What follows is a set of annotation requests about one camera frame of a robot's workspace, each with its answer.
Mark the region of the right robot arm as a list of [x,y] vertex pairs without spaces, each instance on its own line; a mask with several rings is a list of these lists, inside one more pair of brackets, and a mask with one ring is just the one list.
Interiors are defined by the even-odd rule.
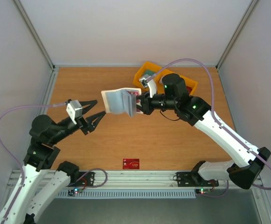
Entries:
[[148,91],[137,96],[137,109],[146,115],[154,110],[173,110],[179,120],[205,133],[231,157],[227,162],[198,162],[190,172],[193,185],[226,180],[242,189],[253,186],[271,155],[270,150],[248,143],[223,122],[206,101],[189,95],[185,80],[178,74],[164,76],[162,84],[162,94]]

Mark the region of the red VIP card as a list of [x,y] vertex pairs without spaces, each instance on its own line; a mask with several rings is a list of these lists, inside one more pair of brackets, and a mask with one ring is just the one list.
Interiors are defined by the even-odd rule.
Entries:
[[123,159],[122,169],[140,169],[139,159]]

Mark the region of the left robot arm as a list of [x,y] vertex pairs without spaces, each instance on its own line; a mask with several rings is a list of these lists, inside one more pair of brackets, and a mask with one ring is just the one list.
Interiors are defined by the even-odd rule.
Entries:
[[20,168],[20,177],[8,201],[0,212],[0,224],[36,224],[45,209],[65,188],[74,186],[73,194],[86,187],[94,188],[94,170],[81,173],[71,162],[62,162],[53,177],[40,190],[38,188],[50,171],[60,149],[57,143],[77,130],[85,135],[93,132],[106,114],[104,111],[84,118],[83,115],[97,104],[97,100],[71,100],[60,103],[66,107],[68,117],[56,123],[48,115],[39,115],[32,122],[31,142]]

